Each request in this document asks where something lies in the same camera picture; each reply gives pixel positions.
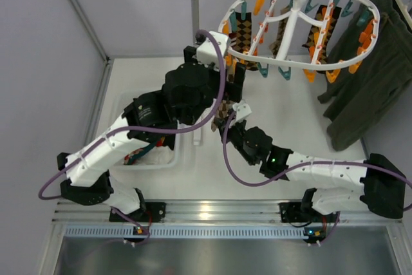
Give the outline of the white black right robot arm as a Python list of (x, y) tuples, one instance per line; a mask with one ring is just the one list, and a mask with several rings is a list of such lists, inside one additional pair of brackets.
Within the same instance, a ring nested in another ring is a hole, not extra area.
[(406, 176), (385, 156), (372, 153), (354, 162), (306, 156), (273, 145), (272, 137), (246, 122), (216, 124), (222, 145), (232, 144), (245, 162), (258, 165), (266, 183), (285, 181), (305, 185), (301, 210), (324, 216), (341, 211), (370, 211), (383, 218), (403, 217)]

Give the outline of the brown yellow argyle sock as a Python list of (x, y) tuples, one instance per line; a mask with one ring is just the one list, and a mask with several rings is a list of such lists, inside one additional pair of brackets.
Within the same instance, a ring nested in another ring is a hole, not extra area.
[(233, 30), (229, 37), (231, 39), (232, 49), (247, 54), (252, 43), (252, 16), (250, 12), (242, 18), (241, 12), (233, 12), (231, 17), (236, 17), (236, 29)]

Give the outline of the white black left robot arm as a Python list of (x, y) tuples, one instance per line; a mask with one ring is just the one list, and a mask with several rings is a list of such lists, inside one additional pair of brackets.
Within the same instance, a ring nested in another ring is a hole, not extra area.
[(134, 98), (88, 146), (61, 153), (57, 157), (65, 175), (61, 196), (79, 205), (106, 204), (124, 215), (142, 216), (146, 212), (142, 192), (116, 180), (110, 168), (163, 137), (198, 129), (203, 112), (208, 109), (204, 119), (211, 119), (223, 99), (240, 102), (246, 66), (239, 61), (227, 65), (224, 55), (218, 50), (206, 56), (201, 48), (186, 47), (183, 64), (165, 74), (159, 90)]

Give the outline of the white oval clip hanger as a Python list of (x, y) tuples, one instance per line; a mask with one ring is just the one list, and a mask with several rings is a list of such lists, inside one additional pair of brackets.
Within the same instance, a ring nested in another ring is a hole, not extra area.
[[(360, 34), (355, 38), (355, 52), (329, 61), (326, 56), (328, 43), (339, 19), (352, 13), (354, 5), (363, 10), (357, 26)], [(218, 32), (229, 34), (236, 29), (233, 12), (247, 12), (252, 16), (252, 43), (247, 54), (232, 49), (231, 39), (223, 57), (225, 64), (234, 70), (233, 62), (267, 75), (275, 67), (284, 78), (289, 78), (293, 69), (300, 69), (309, 82), (323, 73), (333, 83), (341, 70), (354, 74), (362, 61), (372, 52), (379, 36), (380, 13), (370, 0), (236, 0), (218, 26)], [(285, 34), (277, 56), (270, 51), (277, 35), (280, 20), (288, 18)]]

